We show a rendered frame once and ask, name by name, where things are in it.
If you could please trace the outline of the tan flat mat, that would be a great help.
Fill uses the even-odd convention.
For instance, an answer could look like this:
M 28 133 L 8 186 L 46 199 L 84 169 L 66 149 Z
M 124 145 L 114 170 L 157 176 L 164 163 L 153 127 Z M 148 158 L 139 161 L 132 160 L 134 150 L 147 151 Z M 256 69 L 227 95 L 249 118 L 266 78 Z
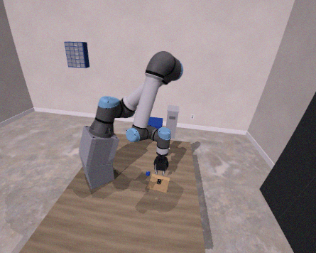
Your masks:
M 160 184 L 157 184 L 158 179 L 161 179 Z M 152 174 L 147 188 L 151 190 L 156 190 L 162 193 L 167 193 L 169 180 L 170 178 L 168 177 Z

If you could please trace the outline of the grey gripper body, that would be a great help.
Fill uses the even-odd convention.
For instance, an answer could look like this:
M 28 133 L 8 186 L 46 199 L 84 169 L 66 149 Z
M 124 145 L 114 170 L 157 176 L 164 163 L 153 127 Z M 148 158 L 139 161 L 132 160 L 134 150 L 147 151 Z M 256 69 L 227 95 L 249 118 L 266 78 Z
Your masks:
M 159 171 L 165 171 L 165 168 L 166 168 L 166 163 L 167 163 L 167 155 L 168 154 L 164 154 L 164 155 L 160 155 L 158 152 L 156 152 L 158 156 L 156 156 L 156 162 L 155 162 L 155 167 L 156 167 L 156 170 L 159 170 Z M 164 162 L 163 162 L 163 159 L 161 158 L 164 158 Z M 160 162 L 160 159 L 161 159 L 161 162 Z M 155 167 L 154 167 L 154 170 L 155 170 Z

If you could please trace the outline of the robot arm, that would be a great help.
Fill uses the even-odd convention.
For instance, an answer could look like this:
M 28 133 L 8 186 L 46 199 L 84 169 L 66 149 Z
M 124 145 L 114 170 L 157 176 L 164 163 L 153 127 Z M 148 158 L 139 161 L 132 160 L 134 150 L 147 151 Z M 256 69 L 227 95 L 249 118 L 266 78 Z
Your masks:
M 156 53 L 147 65 L 146 80 L 128 97 L 125 96 L 120 103 L 115 97 L 100 98 L 89 132 L 98 137 L 110 138 L 114 134 L 114 119 L 132 117 L 136 111 L 132 128 L 126 131 L 128 141 L 138 142 L 151 139 L 157 142 L 156 151 L 160 155 L 167 154 L 170 149 L 171 131 L 167 127 L 159 129 L 152 127 L 148 125 L 148 120 L 158 88 L 167 85 L 172 80 L 180 79 L 182 73 L 182 63 L 171 53 L 167 51 Z

